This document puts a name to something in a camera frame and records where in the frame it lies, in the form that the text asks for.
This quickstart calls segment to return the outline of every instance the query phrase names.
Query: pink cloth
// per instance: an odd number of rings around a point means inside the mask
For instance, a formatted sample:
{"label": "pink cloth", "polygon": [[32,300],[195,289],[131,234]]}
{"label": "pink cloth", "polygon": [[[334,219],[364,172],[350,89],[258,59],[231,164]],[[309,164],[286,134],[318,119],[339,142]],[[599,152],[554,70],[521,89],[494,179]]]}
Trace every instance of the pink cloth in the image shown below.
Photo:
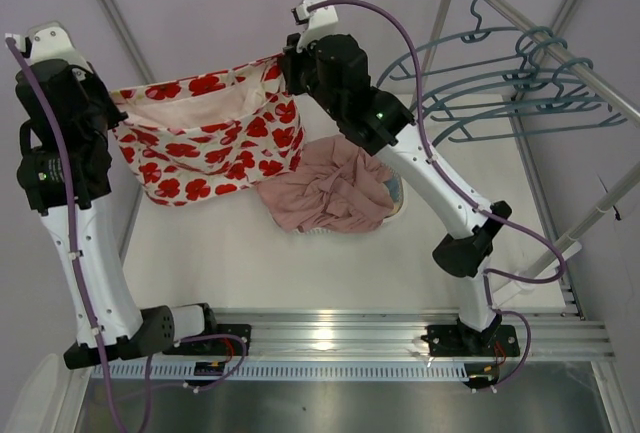
{"label": "pink cloth", "polygon": [[375,230],[393,210],[383,184],[391,170],[343,136],[308,143],[293,173],[258,184],[258,194],[286,231]]}

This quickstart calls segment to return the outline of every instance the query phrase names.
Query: white table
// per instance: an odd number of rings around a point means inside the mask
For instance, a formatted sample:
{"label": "white table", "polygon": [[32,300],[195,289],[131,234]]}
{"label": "white table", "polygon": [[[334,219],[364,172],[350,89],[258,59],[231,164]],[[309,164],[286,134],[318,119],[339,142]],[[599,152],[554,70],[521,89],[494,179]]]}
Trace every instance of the white table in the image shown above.
{"label": "white table", "polygon": [[[482,100],[500,100],[491,96]],[[478,103],[479,97],[460,101]],[[296,102],[309,141],[337,132],[313,100]],[[441,125],[429,123],[431,138]],[[506,119],[491,120],[471,129],[500,134],[511,126]],[[438,150],[479,192],[506,200],[514,221],[542,231],[513,139],[445,141]],[[431,258],[445,229],[415,192],[406,193],[401,217],[357,235],[285,233],[253,190],[180,208],[158,206],[144,196],[124,265],[127,282],[140,307],[207,302],[214,309],[454,309],[456,280]],[[534,240],[503,228],[494,242],[493,266],[521,270],[543,251]],[[504,283],[492,281],[494,289]],[[504,306],[555,312],[565,304],[559,285],[551,284]]]}

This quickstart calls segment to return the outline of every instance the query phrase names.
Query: black mounting plate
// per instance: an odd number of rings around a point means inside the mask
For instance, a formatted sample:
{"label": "black mounting plate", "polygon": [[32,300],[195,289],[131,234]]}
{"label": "black mounting plate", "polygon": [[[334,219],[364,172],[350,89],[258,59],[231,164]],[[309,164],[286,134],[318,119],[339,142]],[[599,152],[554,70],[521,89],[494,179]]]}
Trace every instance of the black mounting plate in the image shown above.
{"label": "black mounting plate", "polygon": [[[226,324],[219,323],[216,328],[216,334],[236,335],[240,338],[246,338],[247,354],[251,346],[251,325],[242,324]],[[231,341],[235,356],[240,356],[242,347],[235,341]],[[220,340],[198,341],[194,343],[180,343],[177,347],[169,348],[162,352],[164,355],[182,355],[182,356],[227,356],[227,347]]]}
{"label": "black mounting plate", "polygon": [[494,346],[497,342],[508,358],[520,356],[520,346],[516,329],[511,325],[498,326],[495,335],[480,352],[471,352],[463,343],[456,325],[429,325],[427,334],[420,337],[429,344],[429,354],[434,358],[486,357],[495,358]]}

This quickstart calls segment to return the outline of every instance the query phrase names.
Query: red and white cloth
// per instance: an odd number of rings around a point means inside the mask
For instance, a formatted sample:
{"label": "red and white cloth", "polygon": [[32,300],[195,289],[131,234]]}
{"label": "red and white cloth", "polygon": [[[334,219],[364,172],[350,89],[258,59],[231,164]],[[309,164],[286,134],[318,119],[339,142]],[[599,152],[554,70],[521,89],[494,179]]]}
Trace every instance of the red and white cloth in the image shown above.
{"label": "red and white cloth", "polygon": [[277,57],[233,70],[114,91],[114,130],[155,203],[189,202],[295,171],[305,132]]}

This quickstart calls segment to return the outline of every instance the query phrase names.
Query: gray floor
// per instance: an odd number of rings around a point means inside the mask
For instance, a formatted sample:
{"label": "gray floor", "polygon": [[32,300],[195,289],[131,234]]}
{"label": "gray floor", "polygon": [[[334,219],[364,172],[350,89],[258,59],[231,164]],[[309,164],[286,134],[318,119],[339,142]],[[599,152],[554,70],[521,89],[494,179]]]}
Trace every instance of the gray floor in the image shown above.
{"label": "gray floor", "polygon": [[[377,433],[611,431],[588,364],[530,364],[498,394],[472,395],[452,383],[301,383],[230,381],[194,396],[155,393],[147,432]],[[116,395],[141,382],[116,384]],[[90,385],[78,432],[116,432],[101,382]],[[143,400],[122,402],[130,431]]]}

